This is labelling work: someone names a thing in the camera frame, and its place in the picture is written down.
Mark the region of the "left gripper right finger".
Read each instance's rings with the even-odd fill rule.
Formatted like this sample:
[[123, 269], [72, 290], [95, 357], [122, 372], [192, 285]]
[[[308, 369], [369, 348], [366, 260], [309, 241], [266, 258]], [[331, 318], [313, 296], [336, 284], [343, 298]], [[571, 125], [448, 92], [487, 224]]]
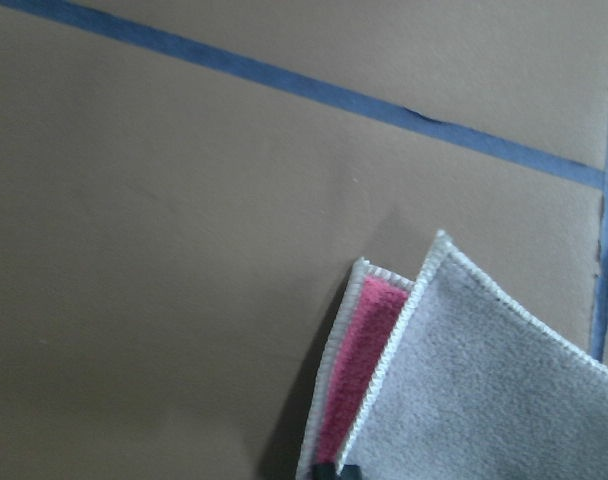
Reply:
[[359, 465], [344, 465], [337, 475], [338, 480], [363, 480], [362, 470]]

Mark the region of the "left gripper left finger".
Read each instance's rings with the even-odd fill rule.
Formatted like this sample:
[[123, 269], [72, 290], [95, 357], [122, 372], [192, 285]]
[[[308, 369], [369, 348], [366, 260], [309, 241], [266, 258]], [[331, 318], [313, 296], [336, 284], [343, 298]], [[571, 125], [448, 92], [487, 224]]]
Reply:
[[337, 471], [333, 463], [318, 463], [311, 468], [312, 480], [336, 480]]

